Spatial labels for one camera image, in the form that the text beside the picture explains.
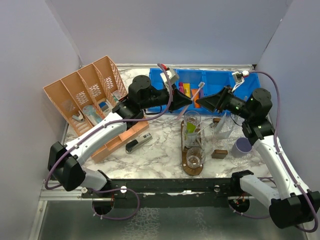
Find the white toothbrush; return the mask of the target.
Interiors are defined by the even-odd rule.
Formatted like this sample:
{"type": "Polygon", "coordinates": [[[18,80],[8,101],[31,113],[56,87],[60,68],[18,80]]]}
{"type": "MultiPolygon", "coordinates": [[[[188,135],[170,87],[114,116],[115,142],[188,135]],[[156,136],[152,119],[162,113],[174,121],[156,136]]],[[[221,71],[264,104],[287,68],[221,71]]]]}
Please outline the white toothbrush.
{"type": "Polygon", "coordinates": [[[205,127],[201,128],[198,132],[197,135],[200,135],[205,129],[212,127],[214,125],[213,122],[211,122],[210,124],[206,125],[205,127]]]}

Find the lime green toothpaste tube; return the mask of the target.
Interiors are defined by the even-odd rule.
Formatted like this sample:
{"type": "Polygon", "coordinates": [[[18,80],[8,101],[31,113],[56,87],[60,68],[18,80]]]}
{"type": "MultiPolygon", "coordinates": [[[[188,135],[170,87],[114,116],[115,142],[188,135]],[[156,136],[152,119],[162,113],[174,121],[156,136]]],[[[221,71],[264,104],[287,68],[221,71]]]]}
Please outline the lime green toothpaste tube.
{"type": "Polygon", "coordinates": [[[196,128],[197,128],[197,126],[193,122],[188,121],[186,123],[186,131],[188,134],[193,133],[196,128]]]}

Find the white tube black cap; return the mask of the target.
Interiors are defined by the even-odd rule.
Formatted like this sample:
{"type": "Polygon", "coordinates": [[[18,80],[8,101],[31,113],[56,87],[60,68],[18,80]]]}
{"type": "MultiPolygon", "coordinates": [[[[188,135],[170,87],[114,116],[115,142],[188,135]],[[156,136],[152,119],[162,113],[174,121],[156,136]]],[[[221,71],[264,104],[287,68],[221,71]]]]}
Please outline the white tube black cap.
{"type": "Polygon", "coordinates": [[[191,148],[195,142],[196,142],[196,139],[197,139],[197,133],[196,132],[193,132],[193,133],[186,133],[184,135],[184,146],[186,148],[191,148]]]}

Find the lilac plastic cup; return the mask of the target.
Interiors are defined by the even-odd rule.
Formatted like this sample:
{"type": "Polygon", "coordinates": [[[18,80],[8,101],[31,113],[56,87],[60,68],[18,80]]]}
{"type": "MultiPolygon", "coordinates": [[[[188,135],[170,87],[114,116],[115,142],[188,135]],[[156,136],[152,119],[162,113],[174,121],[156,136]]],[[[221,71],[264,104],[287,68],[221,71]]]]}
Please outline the lilac plastic cup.
{"type": "Polygon", "coordinates": [[[252,151],[252,145],[246,137],[238,138],[232,146],[231,154],[234,158],[242,158],[252,151]]]}

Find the clear jar brown lid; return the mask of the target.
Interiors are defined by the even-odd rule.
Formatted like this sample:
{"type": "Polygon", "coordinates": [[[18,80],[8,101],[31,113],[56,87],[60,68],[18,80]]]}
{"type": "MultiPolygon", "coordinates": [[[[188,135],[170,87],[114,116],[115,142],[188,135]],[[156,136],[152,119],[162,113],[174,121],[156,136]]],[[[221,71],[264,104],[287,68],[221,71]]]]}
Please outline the clear jar brown lid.
{"type": "Polygon", "coordinates": [[[221,121],[221,118],[218,118],[218,117],[214,117],[212,119],[212,126],[211,128],[215,129],[217,127],[217,125],[219,124],[219,122],[221,121]]]}

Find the white tube orange cap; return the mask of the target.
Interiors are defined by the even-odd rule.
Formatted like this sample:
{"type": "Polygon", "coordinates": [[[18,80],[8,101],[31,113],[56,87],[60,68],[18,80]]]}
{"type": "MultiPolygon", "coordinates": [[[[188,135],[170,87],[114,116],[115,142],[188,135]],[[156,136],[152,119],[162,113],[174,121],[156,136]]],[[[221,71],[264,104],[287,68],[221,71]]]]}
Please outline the white tube orange cap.
{"type": "Polygon", "coordinates": [[[225,131],[225,132],[220,132],[216,135],[217,139],[218,140],[224,140],[224,139],[228,139],[231,135],[231,133],[233,132],[233,130],[228,130],[228,131],[225,131]]]}

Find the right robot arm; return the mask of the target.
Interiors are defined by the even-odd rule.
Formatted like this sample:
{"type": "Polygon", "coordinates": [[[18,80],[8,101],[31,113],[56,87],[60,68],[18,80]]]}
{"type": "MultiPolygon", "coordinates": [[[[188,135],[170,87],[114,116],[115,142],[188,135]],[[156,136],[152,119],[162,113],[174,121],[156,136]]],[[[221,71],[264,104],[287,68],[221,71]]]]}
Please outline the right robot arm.
{"type": "Polygon", "coordinates": [[[217,94],[197,99],[196,103],[211,112],[227,110],[244,119],[243,134],[262,157],[276,185],[269,187],[246,170],[232,174],[230,191],[236,196],[244,192],[252,195],[268,208],[273,223],[280,229],[314,221],[310,230],[314,232],[319,226],[320,193],[310,190],[281,148],[277,132],[267,118],[273,105],[270,92],[257,88],[248,100],[242,100],[226,86],[217,94]]]}

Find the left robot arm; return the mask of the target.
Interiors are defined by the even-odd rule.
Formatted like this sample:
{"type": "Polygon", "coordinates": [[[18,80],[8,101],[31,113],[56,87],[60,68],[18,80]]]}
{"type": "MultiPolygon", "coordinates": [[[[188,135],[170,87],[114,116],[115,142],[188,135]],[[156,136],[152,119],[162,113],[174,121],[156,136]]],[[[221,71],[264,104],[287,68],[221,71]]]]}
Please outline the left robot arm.
{"type": "Polygon", "coordinates": [[[100,123],[78,139],[65,145],[57,141],[50,147],[49,175],[68,192],[83,186],[93,189],[101,198],[106,197],[111,190],[109,178],[99,170],[84,169],[83,164],[104,144],[136,123],[147,121],[144,110],[165,106],[165,112],[173,112],[192,103],[190,97],[179,91],[174,80],[164,81],[163,85],[163,89],[158,90],[148,76],[136,76],[128,87],[128,94],[100,123]]]}

